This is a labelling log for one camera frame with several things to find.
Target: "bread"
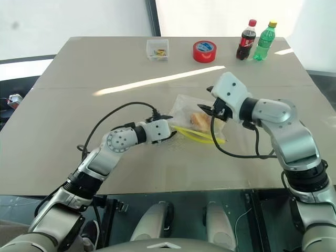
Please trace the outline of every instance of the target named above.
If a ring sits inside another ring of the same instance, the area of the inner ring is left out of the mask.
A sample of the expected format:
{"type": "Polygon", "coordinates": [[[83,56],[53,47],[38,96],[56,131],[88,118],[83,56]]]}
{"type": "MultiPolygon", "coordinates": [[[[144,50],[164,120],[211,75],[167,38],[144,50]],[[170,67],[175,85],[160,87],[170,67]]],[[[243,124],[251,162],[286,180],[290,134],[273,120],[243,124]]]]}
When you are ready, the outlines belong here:
{"type": "Polygon", "coordinates": [[[205,113],[192,113],[191,123],[196,126],[196,129],[202,132],[210,131],[211,117],[205,113]]]}

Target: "white wall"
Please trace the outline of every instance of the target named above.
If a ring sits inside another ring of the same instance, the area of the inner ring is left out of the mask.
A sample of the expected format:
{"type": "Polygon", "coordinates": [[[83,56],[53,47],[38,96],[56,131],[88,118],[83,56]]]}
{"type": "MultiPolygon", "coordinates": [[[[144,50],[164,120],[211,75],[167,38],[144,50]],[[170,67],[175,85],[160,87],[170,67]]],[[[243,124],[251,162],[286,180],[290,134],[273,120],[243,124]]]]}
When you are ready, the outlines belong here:
{"type": "Polygon", "coordinates": [[[162,36],[240,36],[271,19],[308,70],[336,72],[336,0],[156,0],[162,36]]]}
{"type": "Polygon", "coordinates": [[[335,15],[335,0],[305,0],[287,41],[307,70],[336,72],[335,15]]]}
{"type": "Polygon", "coordinates": [[[56,54],[73,36],[152,36],[144,0],[0,0],[0,60],[56,54]]]}

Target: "bottle label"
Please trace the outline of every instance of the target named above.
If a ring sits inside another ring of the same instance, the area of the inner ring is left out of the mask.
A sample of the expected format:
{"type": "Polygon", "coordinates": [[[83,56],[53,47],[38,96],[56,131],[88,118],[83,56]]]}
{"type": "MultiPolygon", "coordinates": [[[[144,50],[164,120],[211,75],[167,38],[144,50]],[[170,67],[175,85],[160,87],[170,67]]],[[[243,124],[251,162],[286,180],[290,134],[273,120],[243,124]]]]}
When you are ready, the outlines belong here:
{"type": "Polygon", "coordinates": [[[247,39],[247,38],[240,38],[239,44],[243,47],[251,47],[253,45],[253,39],[247,39]]]}
{"type": "Polygon", "coordinates": [[[263,39],[259,39],[258,41],[258,46],[264,47],[264,48],[269,48],[271,46],[273,41],[266,41],[263,39]]]}

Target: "yellow bottle cap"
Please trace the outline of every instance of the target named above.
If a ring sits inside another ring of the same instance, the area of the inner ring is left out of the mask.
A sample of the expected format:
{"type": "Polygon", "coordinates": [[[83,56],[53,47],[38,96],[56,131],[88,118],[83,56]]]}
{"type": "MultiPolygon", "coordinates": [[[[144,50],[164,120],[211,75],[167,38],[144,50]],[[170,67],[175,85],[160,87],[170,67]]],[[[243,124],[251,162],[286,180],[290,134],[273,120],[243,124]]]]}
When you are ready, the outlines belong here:
{"type": "Polygon", "coordinates": [[[268,24],[269,27],[275,28],[277,26],[278,22],[271,20],[268,24]]]}

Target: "small plastic container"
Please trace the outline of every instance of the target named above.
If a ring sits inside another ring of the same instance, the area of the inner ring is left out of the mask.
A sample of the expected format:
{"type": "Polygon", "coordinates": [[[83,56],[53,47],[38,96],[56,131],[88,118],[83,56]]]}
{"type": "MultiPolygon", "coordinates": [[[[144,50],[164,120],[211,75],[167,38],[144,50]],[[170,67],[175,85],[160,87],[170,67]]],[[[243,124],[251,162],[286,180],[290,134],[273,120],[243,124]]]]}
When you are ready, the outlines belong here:
{"type": "Polygon", "coordinates": [[[147,40],[146,52],[150,61],[168,60],[168,39],[147,40]]]}

